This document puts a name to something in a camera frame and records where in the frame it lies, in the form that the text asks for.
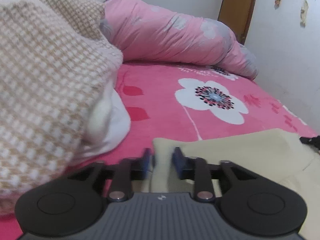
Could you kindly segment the beige zip jacket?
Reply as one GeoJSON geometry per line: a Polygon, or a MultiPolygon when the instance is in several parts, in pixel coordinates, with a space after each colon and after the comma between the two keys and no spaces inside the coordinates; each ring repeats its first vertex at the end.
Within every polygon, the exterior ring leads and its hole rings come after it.
{"type": "Polygon", "coordinates": [[[178,179],[171,165],[179,147],[187,157],[200,157],[210,164],[232,161],[300,194],[308,214],[300,231],[306,239],[319,239],[319,150],[304,145],[299,136],[282,129],[194,142],[164,138],[153,140],[156,164],[150,192],[190,192],[190,182],[178,179]]]}

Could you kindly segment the hot pink floral bedsheet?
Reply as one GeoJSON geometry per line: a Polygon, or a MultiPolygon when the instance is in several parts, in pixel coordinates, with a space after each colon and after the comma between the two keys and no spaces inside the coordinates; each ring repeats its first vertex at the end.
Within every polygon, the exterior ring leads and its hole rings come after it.
{"type": "Polygon", "coordinates": [[[194,142],[276,128],[315,136],[254,82],[213,69],[125,64],[116,89],[130,115],[131,129],[112,153],[101,156],[108,164],[153,147],[156,138],[194,142]]]}

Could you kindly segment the brown wooden door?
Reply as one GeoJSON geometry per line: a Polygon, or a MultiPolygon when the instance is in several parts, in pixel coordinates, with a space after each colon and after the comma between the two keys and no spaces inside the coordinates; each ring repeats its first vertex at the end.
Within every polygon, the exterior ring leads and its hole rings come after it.
{"type": "Polygon", "coordinates": [[[227,25],[240,44],[245,44],[255,0],[222,0],[218,21],[227,25]]]}

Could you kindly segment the beige white houndstooth blanket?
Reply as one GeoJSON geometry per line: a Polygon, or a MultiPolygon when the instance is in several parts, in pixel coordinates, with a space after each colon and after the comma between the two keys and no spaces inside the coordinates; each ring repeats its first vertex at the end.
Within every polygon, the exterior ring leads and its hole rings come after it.
{"type": "Polygon", "coordinates": [[[95,0],[1,0],[1,215],[60,175],[123,55],[95,0]]]}

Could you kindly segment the pink floral rolled duvet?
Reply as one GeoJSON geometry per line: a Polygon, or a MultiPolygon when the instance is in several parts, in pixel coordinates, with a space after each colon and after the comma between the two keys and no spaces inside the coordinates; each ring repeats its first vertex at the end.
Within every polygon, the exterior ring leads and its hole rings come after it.
{"type": "Polygon", "coordinates": [[[101,31],[124,61],[216,66],[256,78],[254,55],[224,23],[150,5],[142,0],[96,0],[105,8],[101,31]]]}

